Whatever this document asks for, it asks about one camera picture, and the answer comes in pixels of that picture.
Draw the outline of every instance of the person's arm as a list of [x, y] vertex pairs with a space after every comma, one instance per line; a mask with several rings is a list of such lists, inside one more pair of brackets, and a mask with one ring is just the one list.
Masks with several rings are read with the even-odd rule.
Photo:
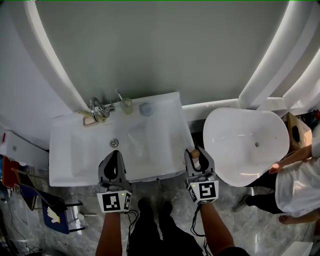
[[120, 213], [108, 213], [95, 256], [122, 256]]
[[300, 148], [298, 151], [293, 153], [292, 155], [282, 159], [279, 162], [274, 163], [269, 169], [270, 174], [278, 173], [282, 170], [282, 168], [286, 165], [302, 161], [312, 157], [311, 145]]
[[279, 217], [279, 221], [285, 225], [315, 222], [319, 219], [320, 219], [320, 209], [313, 210], [300, 217], [292, 217], [288, 215], [281, 215]]
[[213, 255], [218, 255], [226, 248], [234, 247], [234, 239], [214, 205], [205, 203], [201, 206], [200, 212], [207, 243]]

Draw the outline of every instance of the faucet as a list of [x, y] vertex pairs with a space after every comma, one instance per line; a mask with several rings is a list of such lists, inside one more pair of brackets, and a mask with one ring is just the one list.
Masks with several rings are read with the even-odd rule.
[[96, 97], [92, 97], [90, 100], [90, 111], [91, 111], [91, 115], [96, 123], [99, 123], [99, 119], [97, 117], [97, 113], [95, 110], [95, 104], [97, 105], [99, 112], [101, 113], [101, 115], [104, 118], [108, 118], [110, 116], [110, 111], [115, 110], [114, 105], [112, 104], [111, 100], [110, 100], [110, 105], [103, 106], [103, 105], [101, 105], [100, 101]]

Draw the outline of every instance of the person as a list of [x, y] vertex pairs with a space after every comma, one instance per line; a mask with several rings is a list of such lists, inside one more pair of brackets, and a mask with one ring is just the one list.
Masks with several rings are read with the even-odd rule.
[[247, 194], [234, 206], [233, 211], [240, 212], [247, 206], [257, 206], [272, 214], [286, 213], [288, 215], [279, 217], [279, 221], [285, 225], [319, 220], [319, 157], [320, 137], [315, 137], [311, 145], [274, 163], [268, 172], [247, 186], [262, 186], [275, 192], [253, 196]]
[[[170, 216], [173, 205], [165, 201], [159, 212], [159, 227], [163, 240], [154, 221], [151, 207], [144, 199], [138, 201], [140, 217], [129, 238], [129, 256], [202, 256], [203, 251], [195, 238], [182, 231]], [[248, 256], [247, 252], [235, 247], [234, 240], [219, 217], [212, 203], [205, 203], [200, 208], [207, 244], [215, 256]], [[121, 256], [121, 223], [119, 213], [107, 213], [104, 218], [96, 256]]]

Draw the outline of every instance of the black shoe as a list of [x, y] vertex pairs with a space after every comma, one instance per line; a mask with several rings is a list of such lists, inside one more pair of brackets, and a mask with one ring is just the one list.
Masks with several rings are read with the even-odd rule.
[[145, 199], [141, 198], [138, 201], [137, 205], [140, 213], [153, 214], [152, 208], [149, 206], [148, 202]]
[[162, 209], [160, 211], [161, 215], [170, 215], [173, 209], [173, 205], [170, 201], [164, 201]]

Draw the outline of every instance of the chair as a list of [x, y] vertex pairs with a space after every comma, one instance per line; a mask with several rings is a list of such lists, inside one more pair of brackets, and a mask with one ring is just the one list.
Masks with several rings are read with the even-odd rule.
[[85, 227], [69, 229], [67, 220], [67, 207], [81, 206], [81, 202], [65, 204], [65, 201], [58, 196], [43, 192], [29, 185], [20, 183], [19, 186], [24, 199], [33, 199], [37, 196], [41, 197], [44, 224], [48, 228], [63, 234], [86, 229]]

